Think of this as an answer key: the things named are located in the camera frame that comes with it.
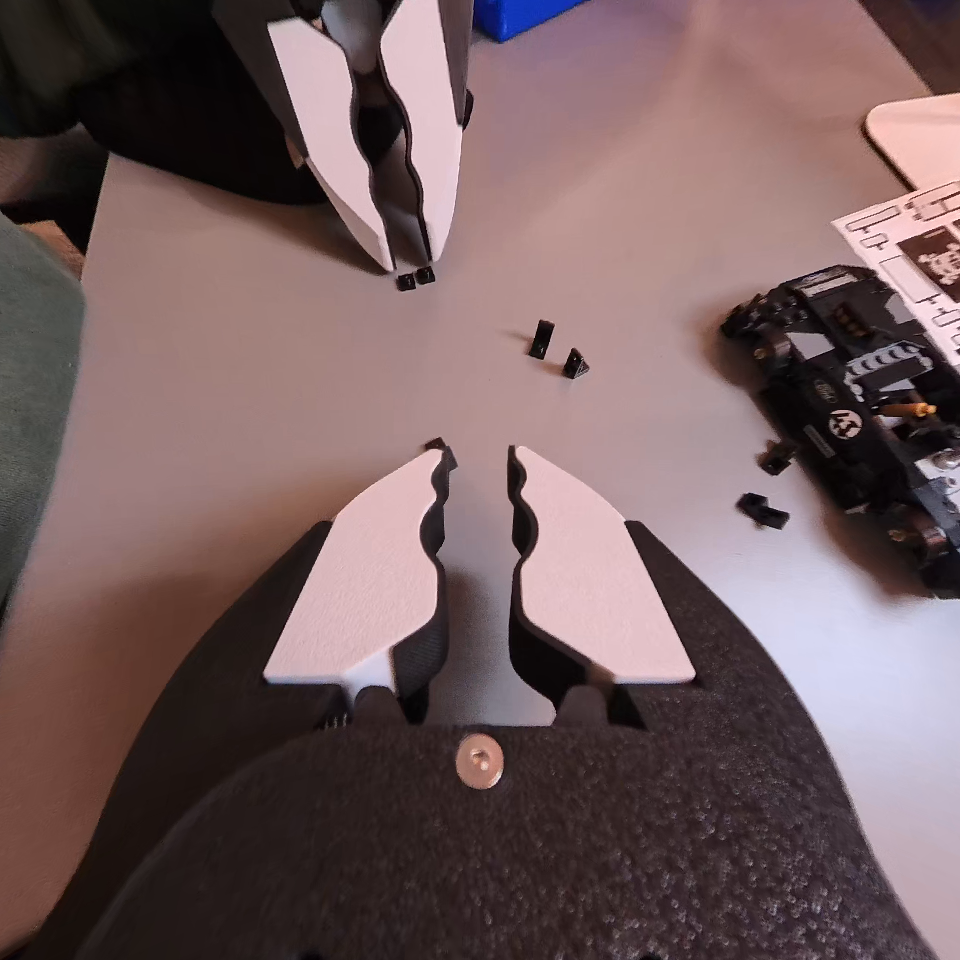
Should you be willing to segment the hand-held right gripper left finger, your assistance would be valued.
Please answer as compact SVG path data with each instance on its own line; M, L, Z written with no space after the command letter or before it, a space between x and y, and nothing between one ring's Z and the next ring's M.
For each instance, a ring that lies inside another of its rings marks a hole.
M439 553L452 453L430 450L357 494L331 521L266 663L272 686L328 686L351 712L363 690L392 693L424 721L450 651Z

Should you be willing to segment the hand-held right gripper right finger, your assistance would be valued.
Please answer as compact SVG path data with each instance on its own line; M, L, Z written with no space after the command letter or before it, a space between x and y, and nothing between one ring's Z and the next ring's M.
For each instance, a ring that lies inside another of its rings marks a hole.
M528 446L508 452L510 664L561 714L573 690L686 687L697 671L622 513Z

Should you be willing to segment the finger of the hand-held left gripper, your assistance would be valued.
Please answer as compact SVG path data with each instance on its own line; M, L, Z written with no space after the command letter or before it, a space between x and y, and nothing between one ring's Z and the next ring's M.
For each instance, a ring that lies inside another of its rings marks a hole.
M301 18L271 22L268 31L307 166L356 242L391 273L394 255L357 136L356 88L345 51Z
M435 262L450 237L469 114L469 2L395 2L381 34L380 64L404 117L418 222Z

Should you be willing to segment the black lego car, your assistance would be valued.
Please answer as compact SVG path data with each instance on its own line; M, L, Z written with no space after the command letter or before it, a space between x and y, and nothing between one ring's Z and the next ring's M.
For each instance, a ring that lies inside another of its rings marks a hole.
M874 518L940 599L959 596L958 370L865 267L736 306L721 332L759 367L776 429L845 514Z

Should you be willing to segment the blue storage bin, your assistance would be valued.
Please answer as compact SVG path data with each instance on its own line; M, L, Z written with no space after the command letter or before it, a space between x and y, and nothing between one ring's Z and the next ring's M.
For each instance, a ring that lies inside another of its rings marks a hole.
M474 1L473 25L489 39L505 43L584 3L584 1Z

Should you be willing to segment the sticker sheet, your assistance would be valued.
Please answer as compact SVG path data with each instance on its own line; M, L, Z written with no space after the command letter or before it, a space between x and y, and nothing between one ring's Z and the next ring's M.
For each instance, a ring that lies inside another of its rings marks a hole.
M878 203L832 225L899 294L927 338L958 369L958 179Z

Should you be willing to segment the white booklet stand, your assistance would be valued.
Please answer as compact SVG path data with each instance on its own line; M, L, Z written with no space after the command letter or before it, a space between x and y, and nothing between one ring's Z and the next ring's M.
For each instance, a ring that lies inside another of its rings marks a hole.
M864 131L913 190L959 180L959 93L883 103L867 115Z

